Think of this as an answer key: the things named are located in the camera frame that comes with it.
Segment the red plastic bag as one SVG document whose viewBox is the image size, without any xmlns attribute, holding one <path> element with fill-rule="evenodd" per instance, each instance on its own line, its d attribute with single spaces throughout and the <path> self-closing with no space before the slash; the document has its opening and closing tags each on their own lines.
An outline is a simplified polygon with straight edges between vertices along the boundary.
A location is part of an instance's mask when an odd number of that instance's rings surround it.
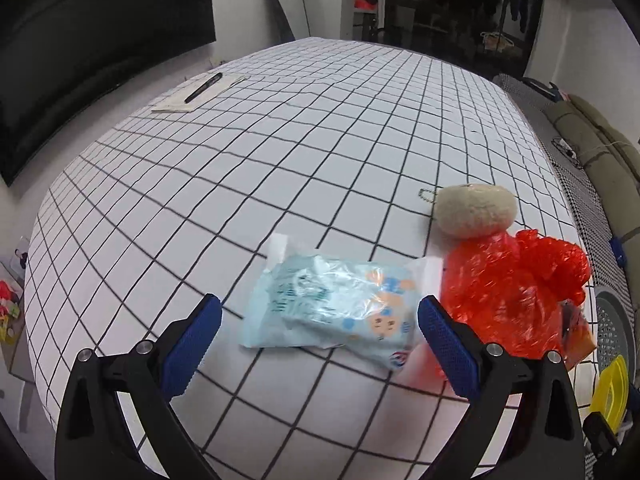
<svg viewBox="0 0 640 480">
<path fill-rule="evenodd" d="M 444 258 L 440 304 L 485 344 L 525 359 L 562 349 L 562 302 L 584 313 L 591 268 L 578 245 L 537 230 L 462 240 Z"/>
</svg>

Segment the light blue wet wipes pack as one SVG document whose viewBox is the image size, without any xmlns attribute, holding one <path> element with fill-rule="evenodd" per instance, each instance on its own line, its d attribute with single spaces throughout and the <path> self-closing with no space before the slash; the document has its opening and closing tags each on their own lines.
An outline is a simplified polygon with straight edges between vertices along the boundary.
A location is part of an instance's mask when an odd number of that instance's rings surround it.
<svg viewBox="0 0 640 480">
<path fill-rule="evenodd" d="M 437 296 L 442 258 L 402 266 L 327 256 L 276 233 L 243 318 L 245 348 L 345 348 L 400 370 L 416 345 L 418 305 Z"/>
</svg>

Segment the pink snack wrapper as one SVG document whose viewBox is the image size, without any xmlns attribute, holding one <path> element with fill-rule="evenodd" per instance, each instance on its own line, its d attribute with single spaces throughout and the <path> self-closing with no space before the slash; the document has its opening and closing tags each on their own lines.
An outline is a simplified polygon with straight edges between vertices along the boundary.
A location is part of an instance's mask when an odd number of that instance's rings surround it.
<svg viewBox="0 0 640 480">
<path fill-rule="evenodd" d="M 572 370 L 597 349 L 597 344 L 582 309 L 570 300 L 563 301 L 561 306 L 563 359 L 566 369 Z"/>
</svg>

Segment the grey perforated trash basket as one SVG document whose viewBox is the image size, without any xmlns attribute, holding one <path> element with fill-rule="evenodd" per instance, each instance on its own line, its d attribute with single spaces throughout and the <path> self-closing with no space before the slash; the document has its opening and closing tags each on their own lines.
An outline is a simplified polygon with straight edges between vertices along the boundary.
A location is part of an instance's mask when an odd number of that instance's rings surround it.
<svg viewBox="0 0 640 480">
<path fill-rule="evenodd" d="M 630 380 L 636 374 L 636 342 L 634 330 L 620 298 L 604 286 L 596 287 L 598 317 L 597 359 L 600 372 L 615 358 L 622 356 L 627 364 Z"/>
</svg>

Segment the blue clip on sofa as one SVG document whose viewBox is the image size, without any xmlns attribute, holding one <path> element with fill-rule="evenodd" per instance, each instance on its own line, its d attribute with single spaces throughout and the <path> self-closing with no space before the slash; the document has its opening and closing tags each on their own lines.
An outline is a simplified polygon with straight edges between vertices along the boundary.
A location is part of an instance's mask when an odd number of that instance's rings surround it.
<svg viewBox="0 0 640 480">
<path fill-rule="evenodd" d="M 610 239 L 610 246 L 612 249 L 613 256 L 615 258 L 616 264 L 621 268 L 625 269 L 627 265 L 627 257 L 624 252 L 623 244 L 620 239 L 616 236 L 613 236 Z"/>
</svg>

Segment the beige plush toy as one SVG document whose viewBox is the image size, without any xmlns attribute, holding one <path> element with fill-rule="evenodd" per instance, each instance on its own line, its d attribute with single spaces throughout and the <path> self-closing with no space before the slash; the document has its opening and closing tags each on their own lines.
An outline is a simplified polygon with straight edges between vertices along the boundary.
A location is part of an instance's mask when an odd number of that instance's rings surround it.
<svg viewBox="0 0 640 480">
<path fill-rule="evenodd" d="M 445 234 L 458 240 L 489 236 L 512 226 L 518 203 L 500 185 L 462 184 L 438 191 L 434 219 Z"/>
</svg>

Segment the olive green sofa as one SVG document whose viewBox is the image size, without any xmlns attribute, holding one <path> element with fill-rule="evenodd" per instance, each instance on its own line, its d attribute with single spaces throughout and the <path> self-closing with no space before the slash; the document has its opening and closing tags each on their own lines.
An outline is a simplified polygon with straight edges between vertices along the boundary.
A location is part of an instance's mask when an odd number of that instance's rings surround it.
<svg viewBox="0 0 640 480">
<path fill-rule="evenodd" d="M 559 101 L 544 114 L 562 139 L 576 153 L 600 201 L 612 234 L 626 256 L 629 283 L 639 279 L 639 168 L 630 146 L 593 107 L 580 107 L 585 101 Z"/>
</svg>

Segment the white notepad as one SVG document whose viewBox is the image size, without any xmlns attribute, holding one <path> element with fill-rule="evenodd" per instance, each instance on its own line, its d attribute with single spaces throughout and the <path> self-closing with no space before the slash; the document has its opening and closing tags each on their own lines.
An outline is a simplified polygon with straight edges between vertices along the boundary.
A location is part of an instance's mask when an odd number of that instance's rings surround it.
<svg viewBox="0 0 640 480">
<path fill-rule="evenodd" d="M 189 113 L 208 101 L 220 96 L 239 82 L 245 80 L 244 75 L 221 73 L 201 78 L 177 90 L 171 96 L 163 98 L 152 106 L 152 113 Z"/>
</svg>

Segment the checkered white tablecloth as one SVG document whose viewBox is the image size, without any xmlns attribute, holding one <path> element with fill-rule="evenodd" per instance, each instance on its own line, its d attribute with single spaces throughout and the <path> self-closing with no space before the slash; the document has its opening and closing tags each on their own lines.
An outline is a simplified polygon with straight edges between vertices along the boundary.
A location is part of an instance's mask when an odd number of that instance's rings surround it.
<svg viewBox="0 0 640 480">
<path fill-rule="evenodd" d="M 495 183 L 515 225 L 579 242 L 534 130 L 492 82 L 436 58 L 308 38 L 240 58 L 196 110 L 152 96 L 44 191 L 26 271 L 27 341 L 56 422 L 73 359 L 128 351 L 220 298 L 221 328 L 172 408 L 225 479 L 416 479 L 466 411 L 419 348 L 400 373 L 344 349 L 247 349 L 273 234 L 402 266 L 447 251 L 430 196 Z"/>
</svg>

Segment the black pen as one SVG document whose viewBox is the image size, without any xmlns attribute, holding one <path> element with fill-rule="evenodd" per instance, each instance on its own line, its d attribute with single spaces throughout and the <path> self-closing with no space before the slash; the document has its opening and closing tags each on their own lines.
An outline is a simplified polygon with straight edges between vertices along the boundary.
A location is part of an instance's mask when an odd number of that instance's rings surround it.
<svg viewBox="0 0 640 480">
<path fill-rule="evenodd" d="M 195 100 L 198 96 L 200 96 L 203 92 L 209 89 L 211 86 L 216 84 L 218 81 L 222 79 L 224 76 L 223 73 L 216 73 L 214 76 L 209 77 L 206 81 L 198 86 L 194 91 L 192 91 L 184 100 L 184 104 L 189 104 L 193 100 Z"/>
</svg>

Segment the black television screen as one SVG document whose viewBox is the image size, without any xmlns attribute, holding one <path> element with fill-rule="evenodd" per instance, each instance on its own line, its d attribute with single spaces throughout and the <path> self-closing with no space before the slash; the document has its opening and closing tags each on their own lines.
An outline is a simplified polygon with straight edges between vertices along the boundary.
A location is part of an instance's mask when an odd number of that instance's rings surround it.
<svg viewBox="0 0 640 480">
<path fill-rule="evenodd" d="M 1 177 L 133 76 L 216 39 L 213 0 L 1 0 Z"/>
</svg>

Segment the red item on shelf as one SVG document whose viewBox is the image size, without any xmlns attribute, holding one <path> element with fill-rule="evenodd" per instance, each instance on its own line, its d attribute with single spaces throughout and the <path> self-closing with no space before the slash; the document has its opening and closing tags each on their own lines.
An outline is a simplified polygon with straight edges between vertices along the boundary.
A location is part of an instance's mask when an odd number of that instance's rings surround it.
<svg viewBox="0 0 640 480">
<path fill-rule="evenodd" d="M 378 10 L 378 0 L 354 0 L 354 8 L 367 12 Z"/>
</svg>

